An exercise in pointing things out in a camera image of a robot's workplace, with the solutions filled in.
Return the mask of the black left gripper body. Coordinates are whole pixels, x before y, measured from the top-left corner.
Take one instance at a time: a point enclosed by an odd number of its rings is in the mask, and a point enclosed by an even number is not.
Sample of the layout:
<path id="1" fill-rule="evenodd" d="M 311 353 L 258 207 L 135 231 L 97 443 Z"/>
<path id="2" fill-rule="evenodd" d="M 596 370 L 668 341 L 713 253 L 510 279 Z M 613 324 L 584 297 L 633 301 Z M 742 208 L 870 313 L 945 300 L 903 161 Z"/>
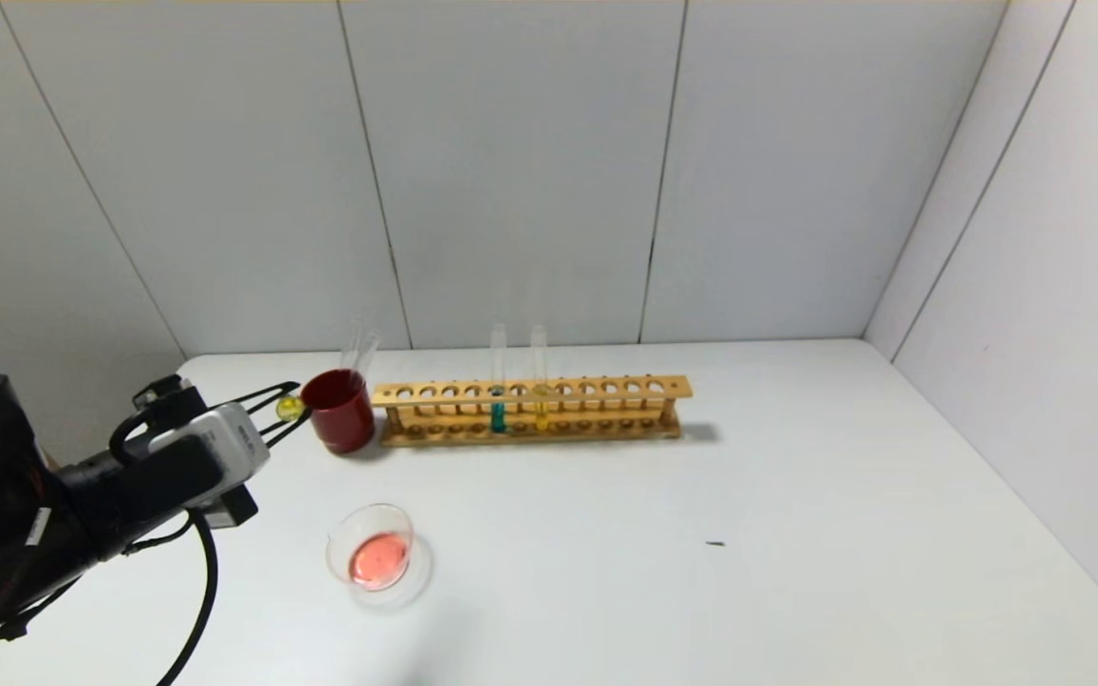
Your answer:
<path id="1" fill-rule="evenodd" d="M 141 550 L 144 535 L 182 511 L 211 530 L 256 516 L 245 486 L 260 470 L 251 415 L 239 405 L 211 411 L 179 374 L 157 379 L 133 405 L 105 451 L 58 473 L 100 559 Z"/>

